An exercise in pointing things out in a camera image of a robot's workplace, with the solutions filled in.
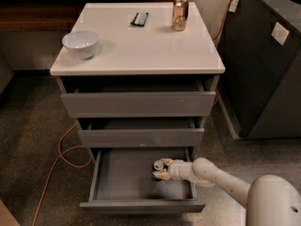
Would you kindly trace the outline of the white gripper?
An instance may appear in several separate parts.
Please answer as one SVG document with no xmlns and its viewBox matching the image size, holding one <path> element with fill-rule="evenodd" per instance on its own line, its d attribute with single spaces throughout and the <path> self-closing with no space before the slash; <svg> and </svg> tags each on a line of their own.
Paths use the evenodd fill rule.
<svg viewBox="0 0 301 226">
<path fill-rule="evenodd" d="M 192 175 L 192 163 L 171 158 L 161 158 L 167 169 L 161 169 L 152 173 L 153 177 L 160 180 L 188 181 Z"/>
</svg>

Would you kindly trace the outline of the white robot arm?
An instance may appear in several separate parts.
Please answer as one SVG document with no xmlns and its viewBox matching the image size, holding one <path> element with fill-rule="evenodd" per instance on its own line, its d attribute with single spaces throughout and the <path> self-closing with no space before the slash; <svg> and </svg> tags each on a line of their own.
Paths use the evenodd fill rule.
<svg viewBox="0 0 301 226">
<path fill-rule="evenodd" d="M 193 162 L 161 158 L 153 167 L 152 175 L 160 180 L 219 186 L 245 208 L 246 226 L 301 226 L 301 196 L 277 175 L 265 174 L 249 184 L 202 157 Z"/>
</svg>

